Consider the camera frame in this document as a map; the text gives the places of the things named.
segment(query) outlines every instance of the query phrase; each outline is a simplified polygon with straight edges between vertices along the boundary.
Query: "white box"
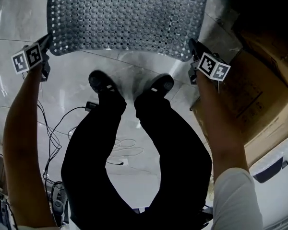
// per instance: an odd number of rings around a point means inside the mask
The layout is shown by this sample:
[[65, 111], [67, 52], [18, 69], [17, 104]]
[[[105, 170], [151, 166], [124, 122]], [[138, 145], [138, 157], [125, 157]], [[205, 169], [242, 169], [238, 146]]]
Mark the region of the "white box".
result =
[[230, 65], [217, 56], [203, 53], [197, 69], [212, 80], [223, 81], [229, 72]]
[[43, 61], [38, 43], [23, 48], [11, 58], [16, 74], [29, 71]]

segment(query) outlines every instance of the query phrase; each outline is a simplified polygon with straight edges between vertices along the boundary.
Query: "brown cardboard box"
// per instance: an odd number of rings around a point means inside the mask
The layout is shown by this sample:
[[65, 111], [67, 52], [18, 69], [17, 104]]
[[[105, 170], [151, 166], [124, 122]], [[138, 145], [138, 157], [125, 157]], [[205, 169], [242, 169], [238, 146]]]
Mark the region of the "brown cardboard box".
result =
[[240, 29], [238, 32], [244, 44], [288, 86], [288, 37], [275, 31]]
[[[251, 54], [242, 50], [232, 60], [230, 72], [220, 83], [220, 97], [241, 129], [250, 166], [286, 138], [288, 88]], [[192, 110], [209, 141], [200, 100]]]

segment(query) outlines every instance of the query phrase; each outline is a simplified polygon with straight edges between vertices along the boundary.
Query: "bubble-textured mat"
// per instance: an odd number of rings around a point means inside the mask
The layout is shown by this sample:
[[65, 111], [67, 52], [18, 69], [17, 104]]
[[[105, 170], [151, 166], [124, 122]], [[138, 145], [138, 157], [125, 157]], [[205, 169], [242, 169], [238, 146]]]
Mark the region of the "bubble-textured mat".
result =
[[188, 61], [207, 0], [48, 0], [52, 54], [77, 50], [148, 51]]

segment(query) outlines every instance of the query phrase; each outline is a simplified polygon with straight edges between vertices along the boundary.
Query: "trousers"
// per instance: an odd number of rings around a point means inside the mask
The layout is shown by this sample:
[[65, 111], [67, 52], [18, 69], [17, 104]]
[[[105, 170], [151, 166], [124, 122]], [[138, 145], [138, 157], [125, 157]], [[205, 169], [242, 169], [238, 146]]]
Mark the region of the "trousers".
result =
[[116, 92], [99, 95], [94, 108], [76, 128], [61, 169], [71, 219], [82, 230], [122, 221], [196, 226], [204, 207], [212, 162], [195, 131], [167, 99], [144, 92], [134, 102], [136, 117], [160, 154], [160, 189], [150, 207], [135, 213], [110, 182], [105, 168], [126, 102]]

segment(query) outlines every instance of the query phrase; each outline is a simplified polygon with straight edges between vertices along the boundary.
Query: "black shoe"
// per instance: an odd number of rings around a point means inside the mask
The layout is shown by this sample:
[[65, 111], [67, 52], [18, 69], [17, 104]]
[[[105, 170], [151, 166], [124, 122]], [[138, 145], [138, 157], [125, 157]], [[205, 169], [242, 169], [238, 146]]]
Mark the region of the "black shoe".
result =
[[88, 81], [92, 89], [98, 95], [100, 95], [100, 93], [102, 92], [117, 92], [119, 94], [115, 82], [102, 71], [92, 71], [90, 76], [88, 77]]
[[150, 82], [150, 87], [146, 91], [152, 91], [164, 98], [173, 88], [174, 80], [169, 74], [161, 74]]

